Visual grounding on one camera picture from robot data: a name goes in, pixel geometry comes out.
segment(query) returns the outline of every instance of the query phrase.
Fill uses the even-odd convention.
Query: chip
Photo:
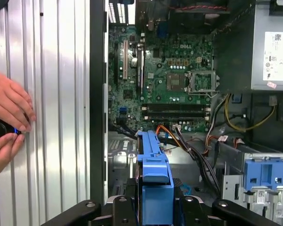
[[[158,48],[154,48],[153,49],[153,57],[154,58],[159,58],[159,49]]]
[[[130,35],[129,41],[135,41],[135,36],[134,35]]]
[[[148,73],[148,79],[154,79],[154,73]]]
[[[132,100],[133,99],[133,91],[130,89],[124,90],[124,100]]]
[[[183,91],[185,87],[184,74],[167,74],[166,89],[171,91]]]

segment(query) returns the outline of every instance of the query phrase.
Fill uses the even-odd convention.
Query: green motherboard
[[[182,133],[208,130],[208,94],[217,84],[211,36],[161,39],[155,32],[138,35],[133,26],[112,27],[108,62],[109,123],[133,130],[159,124],[179,126]]]

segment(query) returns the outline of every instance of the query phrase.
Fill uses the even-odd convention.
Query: metal side panel
[[[0,226],[39,226],[90,197],[88,0],[11,0],[0,72],[31,95],[37,122],[0,174]]]

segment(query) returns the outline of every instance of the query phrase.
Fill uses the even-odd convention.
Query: blue clip
[[[173,224],[174,183],[166,154],[160,150],[160,142],[153,131],[139,132],[143,154],[142,162],[142,225]]]
[[[244,188],[248,191],[254,186],[266,186],[276,190],[283,186],[283,160],[246,160],[244,164]]]

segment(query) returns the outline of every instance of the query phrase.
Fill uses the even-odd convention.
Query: hand
[[[23,134],[17,136],[16,133],[8,133],[0,138],[0,173],[18,153],[24,138]]]
[[[19,131],[30,131],[25,115],[35,121],[32,100],[16,82],[0,73],[0,119]]]

